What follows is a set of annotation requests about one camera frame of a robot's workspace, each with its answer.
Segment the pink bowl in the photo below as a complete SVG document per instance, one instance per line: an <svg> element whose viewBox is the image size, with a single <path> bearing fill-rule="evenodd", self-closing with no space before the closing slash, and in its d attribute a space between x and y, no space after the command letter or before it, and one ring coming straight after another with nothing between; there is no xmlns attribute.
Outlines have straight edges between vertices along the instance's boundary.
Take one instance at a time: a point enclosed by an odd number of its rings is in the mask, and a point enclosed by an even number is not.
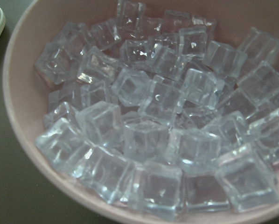
<svg viewBox="0 0 279 224"><path fill-rule="evenodd" d="M279 38L279 0L148 0L148 17L165 10L189 12L217 19L215 38L237 46L251 27ZM114 17L115 0L36 0L27 8L9 41L4 67L3 92L8 117L23 150L57 188L84 207L124 224L161 224L150 214L138 214L106 204L69 176L55 172L34 141L44 131L50 88L39 78L34 63L48 41L68 21L92 25Z"/></svg>

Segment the pile of clear ice cubes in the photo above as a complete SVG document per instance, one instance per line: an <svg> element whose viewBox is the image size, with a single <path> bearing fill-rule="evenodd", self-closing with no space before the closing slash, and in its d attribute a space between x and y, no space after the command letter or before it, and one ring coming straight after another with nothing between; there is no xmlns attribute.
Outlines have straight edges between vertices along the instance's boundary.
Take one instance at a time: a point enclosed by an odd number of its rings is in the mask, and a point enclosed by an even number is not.
<svg viewBox="0 0 279 224"><path fill-rule="evenodd" d="M60 89L37 148L106 203L168 221L278 203L279 39L252 27L234 48L216 20L145 10L120 0L45 45L35 68Z"/></svg>

